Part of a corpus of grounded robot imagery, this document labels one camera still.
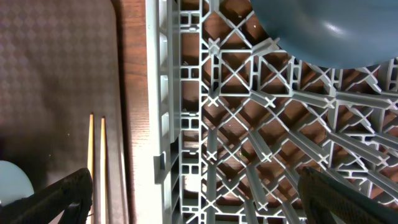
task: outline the wooden chopstick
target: wooden chopstick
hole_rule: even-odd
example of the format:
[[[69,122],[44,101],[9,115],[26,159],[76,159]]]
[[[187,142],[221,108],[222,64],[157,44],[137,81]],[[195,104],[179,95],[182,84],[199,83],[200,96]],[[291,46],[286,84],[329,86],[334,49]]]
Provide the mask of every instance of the wooden chopstick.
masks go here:
[[[88,128],[88,149],[87,149],[87,169],[90,172],[94,185],[94,115],[90,114],[90,124]],[[94,203],[92,204],[87,217],[86,224],[92,224],[92,214],[94,213]]]
[[[101,152],[100,152],[100,174],[101,174],[101,224],[106,223],[106,131],[105,118],[101,119]]]

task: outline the wooden surface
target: wooden surface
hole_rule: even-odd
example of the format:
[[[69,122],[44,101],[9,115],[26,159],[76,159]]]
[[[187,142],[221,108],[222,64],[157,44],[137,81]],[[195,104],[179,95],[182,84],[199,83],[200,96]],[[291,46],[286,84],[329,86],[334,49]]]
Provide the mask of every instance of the wooden surface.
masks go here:
[[[146,60],[145,0],[113,0],[118,22],[119,69],[130,223],[146,223],[150,204],[146,184],[149,113]]]

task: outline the dish rack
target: dish rack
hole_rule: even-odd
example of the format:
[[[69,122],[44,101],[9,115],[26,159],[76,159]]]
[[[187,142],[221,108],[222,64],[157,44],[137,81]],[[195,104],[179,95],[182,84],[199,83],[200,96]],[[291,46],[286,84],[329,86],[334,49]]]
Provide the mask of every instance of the dish rack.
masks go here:
[[[163,223],[305,223],[303,166],[396,208],[397,59],[305,63],[266,36],[249,1],[231,2],[146,0],[154,213]]]

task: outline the light blue plate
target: light blue plate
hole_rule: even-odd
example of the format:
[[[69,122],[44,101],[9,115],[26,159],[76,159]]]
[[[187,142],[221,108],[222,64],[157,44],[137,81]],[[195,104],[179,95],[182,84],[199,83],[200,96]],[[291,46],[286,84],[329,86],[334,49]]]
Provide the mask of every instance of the light blue plate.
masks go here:
[[[29,197],[33,193],[33,186],[24,171],[10,162],[0,161],[0,204],[2,206]]]

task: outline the chopsticks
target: chopsticks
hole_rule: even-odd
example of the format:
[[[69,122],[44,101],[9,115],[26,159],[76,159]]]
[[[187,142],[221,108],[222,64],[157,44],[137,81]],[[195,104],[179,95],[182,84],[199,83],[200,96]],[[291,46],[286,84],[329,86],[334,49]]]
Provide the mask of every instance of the chopsticks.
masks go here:
[[[91,174],[91,179],[94,182],[94,115],[90,114],[90,124],[88,127],[88,149],[87,149],[87,168]],[[90,208],[86,224],[92,224],[92,216],[94,213],[94,203]]]
[[[100,152],[100,173],[101,173],[101,223],[106,223],[106,131],[105,118],[101,119],[101,152]]]
[[[94,181],[94,115],[90,115],[90,124],[88,128],[88,152],[87,152],[87,168],[90,171],[91,178],[93,179],[93,186],[95,186]],[[100,142],[100,152],[99,152],[99,207],[100,207],[100,220],[101,223],[106,223],[107,213],[107,188],[106,188],[106,122],[105,117],[101,119],[101,142]],[[89,216],[87,217],[86,224],[93,224],[94,215],[94,203],[91,206]]]

